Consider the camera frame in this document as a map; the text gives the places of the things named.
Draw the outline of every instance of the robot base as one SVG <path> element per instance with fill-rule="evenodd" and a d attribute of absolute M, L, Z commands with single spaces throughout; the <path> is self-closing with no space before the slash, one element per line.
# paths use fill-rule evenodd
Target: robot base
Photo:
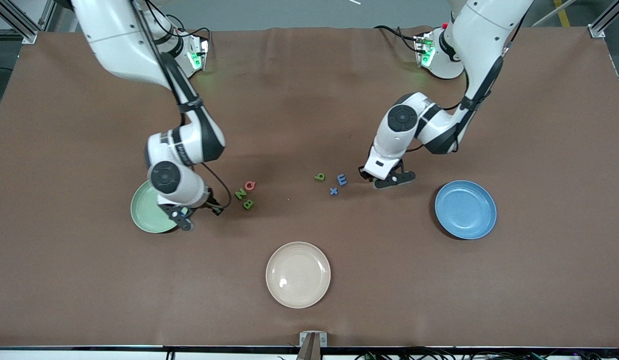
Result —
<path fill-rule="evenodd" d="M 419 42 L 415 45 L 419 50 L 424 50 L 426 53 L 416 53 L 416 61 L 419 66 L 426 68 L 431 75 L 437 78 L 454 79 L 461 75 L 465 67 L 463 62 L 452 61 L 449 55 L 443 51 L 440 43 L 442 34 L 443 28 L 438 27 L 419 39 Z"/>
<path fill-rule="evenodd" d="M 189 79 L 197 71 L 205 71 L 209 41 L 195 35 L 190 35 L 184 39 L 188 45 L 183 47 L 181 52 L 175 55 L 174 59 Z"/>

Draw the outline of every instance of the metal frame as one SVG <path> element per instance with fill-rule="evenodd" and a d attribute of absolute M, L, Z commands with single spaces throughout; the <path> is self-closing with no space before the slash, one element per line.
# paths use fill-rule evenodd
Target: metal frame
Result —
<path fill-rule="evenodd" d="M 609 26 L 616 17 L 619 16 L 619 0 L 612 1 L 611 5 L 593 21 L 587 25 L 592 38 L 604 38 L 604 30 Z"/>
<path fill-rule="evenodd" d="M 559 13 L 559 11 L 567 8 L 568 6 L 572 5 L 572 3 L 574 3 L 576 0 L 567 0 L 566 2 L 563 2 L 563 4 L 559 7 L 557 7 L 556 9 L 552 10 L 551 13 L 548 13 L 547 15 L 543 16 L 540 18 L 540 20 L 532 23 L 531 28 L 535 28 L 538 27 L 539 25 L 541 25 L 542 23 L 545 23 L 545 21 L 549 18 L 551 18 L 552 16 L 556 15 Z"/>
<path fill-rule="evenodd" d="M 42 9 L 42 14 L 40 14 L 40 18 L 38 19 L 38 26 L 43 29 L 45 32 L 50 27 L 50 20 L 52 18 L 52 14 L 56 11 L 56 1 L 47 1 L 45 2 L 45 7 Z"/>
<path fill-rule="evenodd" d="M 307 330 L 298 334 L 298 346 L 303 346 L 303 342 L 305 341 L 305 337 L 310 335 L 311 333 L 316 333 L 318 339 L 317 342 L 320 343 L 320 347 L 328 346 L 328 333 L 325 331 L 316 331 L 316 330 Z"/>
<path fill-rule="evenodd" d="M 11 0 L 0 0 L 0 17 L 23 37 L 23 44 L 35 43 L 38 32 L 42 30 Z"/>

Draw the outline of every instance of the table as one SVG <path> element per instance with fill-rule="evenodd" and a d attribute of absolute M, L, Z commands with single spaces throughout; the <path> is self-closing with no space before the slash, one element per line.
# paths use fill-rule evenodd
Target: table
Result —
<path fill-rule="evenodd" d="M 192 80 L 227 138 L 209 165 L 233 191 L 255 181 L 255 205 L 167 234 L 136 228 L 129 205 L 147 136 L 179 123 L 172 95 L 110 75 L 80 34 L 23 47 L 0 109 L 0 346 L 281 346 L 303 330 L 332 346 L 619 345 L 619 83 L 602 39 L 522 29 L 460 151 L 406 155 L 417 180 L 383 191 L 357 167 L 385 111 L 415 91 L 449 107 L 464 79 L 433 78 L 381 30 L 215 32 L 212 46 Z M 459 179 L 495 199 L 483 239 L 433 219 Z M 332 268 L 303 310 L 264 280 L 292 241 Z"/>

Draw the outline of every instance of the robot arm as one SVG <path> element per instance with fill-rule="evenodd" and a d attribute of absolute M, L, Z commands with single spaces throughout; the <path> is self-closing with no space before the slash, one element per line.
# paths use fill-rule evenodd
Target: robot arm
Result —
<path fill-rule="evenodd" d="M 401 159 L 412 138 L 433 154 L 458 150 L 468 125 L 500 73 L 504 43 L 531 4 L 532 0 L 465 3 L 451 32 L 468 80 L 458 109 L 449 114 L 423 93 L 399 98 L 378 127 L 367 162 L 360 169 L 364 178 L 377 178 L 376 187 L 412 180 L 413 173 L 396 173 L 403 166 Z"/>
<path fill-rule="evenodd" d="M 183 230 L 191 230 L 191 209 L 223 208 L 212 189 L 191 167 L 218 159 L 225 137 L 169 53 L 159 53 L 142 9 L 134 0 L 74 0 L 76 17 L 95 57 L 105 70 L 123 79 L 158 84 L 174 94 L 189 123 L 154 134 L 145 146 L 147 178 L 158 191 L 156 202 Z"/>

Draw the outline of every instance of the wire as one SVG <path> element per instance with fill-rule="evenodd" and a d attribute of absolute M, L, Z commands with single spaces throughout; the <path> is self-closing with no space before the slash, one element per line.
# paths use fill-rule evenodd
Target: wire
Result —
<path fill-rule="evenodd" d="M 398 32 L 398 36 L 400 36 L 400 39 L 403 41 L 403 44 L 405 44 L 405 46 L 407 46 L 408 49 L 414 51 L 415 53 L 419 53 L 419 54 L 425 54 L 426 53 L 426 51 L 418 50 L 417 48 L 414 48 L 414 47 L 410 46 L 410 44 L 408 44 L 408 41 L 405 39 L 406 36 L 404 36 L 403 33 L 401 32 L 401 27 L 397 27 L 396 31 Z"/>
<path fill-rule="evenodd" d="M 392 29 L 392 28 L 391 28 L 391 27 L 389 27 L 389 26 L 385 26 L 385 25 L 378 25 L 378 26 L 374 26 L 374 29 L 383 29 L 383 30 L 387 30 L 388 32 L 390 32 L 390 33 L 392 33 L 392 34 L 396 35 L 397 37 L 402 37 L 403 39 L 406 39 L 406 40 L 414 40 L 414 38 L 413 38 L 413 37 L 410 37 L 410 36 L 405 36 L 405 35 L 403 35 L 403 34 L 399 34 L 398 32 L 396 32 L 396 30 Z M 424 34 L 424 32 L 422 32 L 422 33 L 420 33 L 420 34 L 416 34 L 416 35 L 414 35 L 414 36 L 423 35 L 423 34 Z"/>
<path fill-rule="evenodd" d="M 367 359 L 367 355 L 369 355 L 369 357 L 373 360 L 392 360 L 392 358 L 389 357 L 388 355 L 385 355 L 382 353 L 376 353 L 372 351 L 367 351 L 366 353 L 362 353 L 358 355 L 357 357 L 355 357 L 354 360 L 359 360 L 362 357 L 364 357 L 364 359 Z"/>
<path fill-rule="evenodd" d="M 547 355 L 543 356 L 544 359 L 549 358 L 550 356 L 554 355 L 554 353 L 556 353 L 557 351 L 559 351 L 558 348 L 554 349 L 554 351 L 548 353 Z"/>
<path fill-rule="evenodd" d="M 374 26 L 374 29 L 383 29 L 383 30 L 387 30 L 388 32 L 396 35 L 397 37 L 399 37 L 401 40 L 403 40 L 403 43 L 405 44 L 405 46 L 407 46 L 408 49 L 414 51 L 415 53 L 419 53 L 419 54 L 425 54 L 426 52 L 423 50 L 417 50 L 416 48 L 410 46 L 410 44 L 408 44 L 408 40 L 414 41 L 414 37 L 420 36 L 425 34 L 425 32 L 420 32 L 418 34 L 415 34 L 414 36 L 406 36 L 403 35 L 403 32 L 401 32 L 401 27 L 397 27 L 396 30 L 392 29 L 389 26 L 385 26 L 385 25 L 378 25 L 378 26 Z"/>
<path fill-rule="evenodd" d="M 165 355 L 165 360 L 175 360 L 177 358 L 177 352 L 173 349 L 168 349 L 167 355 Z"/>
<path fill-rule="evenodd" d="M 459 151 L 459 124 L 460 122 L 457 122 L 456 125 L 454 125 L 454 144 L 456 146 L 454 146 L 454 150 L 452 150 L 452 153 L 457 153 Z"/>
<path fill-rule="evenodd" d="M 227 192 L 227 198 L 229 199 L 227 201 L 227 205 L 218 206 L 218 205 L 213 205 L 211 203 L 207 203 L 207 205 L 209 205 L 210 207 L 214 207 L 214 208 L 227 209 L 232 203 L 232 192 L 230 192 L 230 189 L 227 187 L 227 185 L 225 185 L 225 182 L 223 182 L 223 180 L 221 180 L 221 178 L 218 175 L 216 175 L 216 173 L 212 171 L 212 169 L 209 166 L 207 166 L 205 162 L 201 162 L 200 164 L 204 166 L 205 169 L 207 169 L 207 171 L 209 171 L 209 173 L 213 175 L 214 178 L 216 178 L 216 180 L 218 180 L 218 182 L 225 188 L 225 191 Z"/>
<path fill-rule="evenodd" d="M 525 20 L 525 17 L 527 16 L 527 13 L 529 11 L 530 10 L 527 9 L 527 11 L 525 11 L 525 14 L 522 16 L 522 18 L 520 18 L 518 26 L 516 26 L 516 30 L 515 30 L 515 32 L 513 32 L 513 35 L 511 36 L 510 43 L 512 43 L 514 41 L 514 39 L 516 39 L 516 35 L 518 35 L 518 31 L 521 29 L 521 25 L 523 25 L 523 20 Z"/>
<path fill-rule="evenodd" d="M 167 30 L 165 27 L 163 27 L 163 25 L 161 24 L 161 22 L 159 21 L 159 18 L 156 17 L 156 14 L 154 13 L 154 10 L 152 10 L 152 8 L 156 9 L 156 11 L 161 14 L 162 16 L 167 18 L 167 15 L 163 13 L 163 11 L 161 11 L 161 9 L 159 9 L 156 5 L 154 5 L 153 2 L 151 2 L 150 0 L 145 0 L 145 3 L 147 4 L 147 7 L 149 8 L 149 12 L 151 13 L 152 17 L 154 18 L 154 20 L 156 21 L 156 23 L 158 24 L 158 26 L 163 29 L 163 31 L 165 32 L 165 34 L 170 34 L 173 37 L 179 37 L 179 38 L 186 38 L 188 36 L 198 36 L 196 33 L 200 32 L 202 30 L 205 30 L 207 32 L 207 36 L 209 38 L 212 37 L 212 32 L 211 30 L 209 30 L 207 27 L 200 27 L 196 30 L 194 30 L 193 32 L 187 32 L 185 29 L 183 28 L 179 28 L 178 30 L 180 32 L 184 32 L 184 34 L 172 34 L 172 32 L 170 32 L 169 30 Z"/>
<path fill-rule="evenodd" d="M 423 146 L 425 146 L 425 144 L 421 144 L 419 147 L 415 147 L 415 148 L 410 148 L 409 150 L 405 150 L 406 153 L 411 153 L 412 151 L 417 151 L 420 148 L 423 148 Z"/>
<path fill-rule="evenodd" d="M 468 89 L 470 88 L 470 77 L 468 76 L 467 71 L 463 70 L 463 73 L 465 73 L 465 92 L 467 92 Z M 444 107 L 443 110 L 445 111 L 454 110 L 459 107 L 459 105 L 461 104 L 461 101 L 458 101 L 456 105 L 454 106 Z"/>
<path fill-rule="evenodd" d="M 494 351 L 479 351 L 469 356 L 469 360 L 474 360 L 475 356 L 480 355 L 496 355 L 490 360 L 530 360 L 527 355 L 515 355 L 510 352 L 494 352 Z"/>
<path fill-rule="evenodd" d="M 442 348 L 439 348 L 439 349 L 436 349 L 436 351 L 438 351 L 439 353 L 445 353 L 445 354 L 447 354 L 447 355 L 451 356 L 451 358 L 452 358 L 453 360 L 456 360 L 456 356 L 452 355 L 452 353 L 450 353 L 450 352 L 449 352 L 449 351 L 447 351 L 447 350 L 444 350 L 444 349 L 442 349 Z"/>
<path fill-rule="evenodd" d="M 181 21 L 181 19 L 177 18 L 173 14 L 165 14 L 165 16 L 166 16 L 166 18 L 172 18 L 172 19 L 176 20 L 179 23 L 179 25 L 181 26 L 181 27 L 179 27 L 179 29 L 182 29 L 182 28 L 186 27 L 185 25 L 183 25 L 183 22 Z"/>

